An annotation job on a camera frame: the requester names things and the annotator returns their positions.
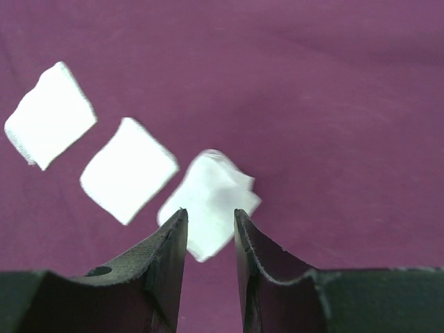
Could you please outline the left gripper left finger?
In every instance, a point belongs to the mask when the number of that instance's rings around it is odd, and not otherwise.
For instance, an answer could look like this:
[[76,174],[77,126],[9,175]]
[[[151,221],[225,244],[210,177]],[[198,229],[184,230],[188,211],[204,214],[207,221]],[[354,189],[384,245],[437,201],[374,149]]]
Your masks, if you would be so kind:
[[2,332],[176,332],[188,214],[84,276],[1,272]]

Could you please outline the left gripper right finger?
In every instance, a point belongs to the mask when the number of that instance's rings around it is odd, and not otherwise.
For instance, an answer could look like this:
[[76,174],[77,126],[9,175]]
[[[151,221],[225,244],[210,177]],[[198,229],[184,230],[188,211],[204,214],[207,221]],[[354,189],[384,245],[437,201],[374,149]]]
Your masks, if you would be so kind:
[[443,269],[319,269],[234,212],[245,332],[442,332]]

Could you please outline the white gauze pad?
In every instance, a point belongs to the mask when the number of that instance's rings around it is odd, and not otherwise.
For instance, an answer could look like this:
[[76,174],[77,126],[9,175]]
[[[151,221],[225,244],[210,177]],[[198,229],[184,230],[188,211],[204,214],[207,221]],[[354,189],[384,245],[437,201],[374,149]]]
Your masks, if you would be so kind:
[[64,62],[44,71],[4,124],[11,144],[43,171],[97,122],[92,104]]
[[176,157],[138,121],[124,117],[80,176],[84,192],[128,225],[179,171]]
[[222,152],[207,149],[190,163],[185,176],[157,213],[164,224],[180,208],[188,213],[187,250],[197,262],[215,256],[234,236],[234,211],[252,214],[261,203],[255,179]]

